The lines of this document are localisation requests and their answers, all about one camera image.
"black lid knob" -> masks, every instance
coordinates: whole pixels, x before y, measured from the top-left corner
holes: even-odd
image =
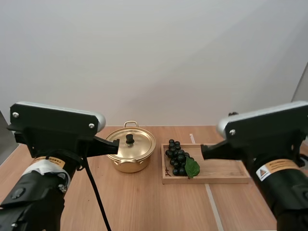
[[[133,137],[133,134],[127,134],[126,135],[126,143],[127,144],[133,144],[135,141],[134,141],[134,137]]]

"wooden tray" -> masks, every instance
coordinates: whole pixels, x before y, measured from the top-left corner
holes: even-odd
[[[165,151],[169,144],[162,144],[163,184],[243,184],[250,183],[251,178],[242,161],[236,160],[204,160],[201,144],[181,144],[181,148],[190,154],[200,165],[200,173],[193,179],[179,177],[172,174],[173,166]]]

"white tape line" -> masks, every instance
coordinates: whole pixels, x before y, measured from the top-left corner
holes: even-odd
[[[193,135],[192,135],[192,134],[189,134],[189,135],[190,135],[190,137],[191,137],[192,143],[196,143],[196,142],[194,141]]]
[[[218,231],[224,231],[221,220],[220,220],[220,216],[219,216],[219,213],[218,213],[218,210],[217,210],[214,198],[213,198],[211,188],[208,184],[206,184],[205,187],[206,187],[208,199],[211,203],[211,207],[212,207],[212,210],[213,210],[213,214],[214,214],[214,217],[215,217],[215,221],[216,221],[216,224],[217,224]]]

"white wrapping tape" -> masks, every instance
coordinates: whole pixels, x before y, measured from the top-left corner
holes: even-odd
[[[44,175],[45,173],[48,172],[55,172],[55,173],[59,173],[59,177],[65,179],[66,177],[68,178],[67,181],[67,188],[69,187],[70,183],[71,183],[71,178],[69,176],[69,174],[60,166],[50,162],[49,160],[40,160],[37,161],[35,163],[33,163],[32,165],[30,165],[22,174],[25,175],[27,173],[30,173],[32,171],[37,171],[38,173],[40,173],[41,175]]]

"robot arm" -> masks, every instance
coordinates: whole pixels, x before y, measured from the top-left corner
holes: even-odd
[[[308,178],[299,169],[308,102],[231,115],[217,130],[225,140],[201,145],[204,159],[242,160],[277,219],[277,231],[308,230]]]
[[[104,125],[104,117],[96,113],[26,102],[11,107],[8,129],[35,159],[1,204],[0,231],[60,230],[64,196],[75,171],[90,170],[87,157],[117,154],[119,140],[95,136]]]

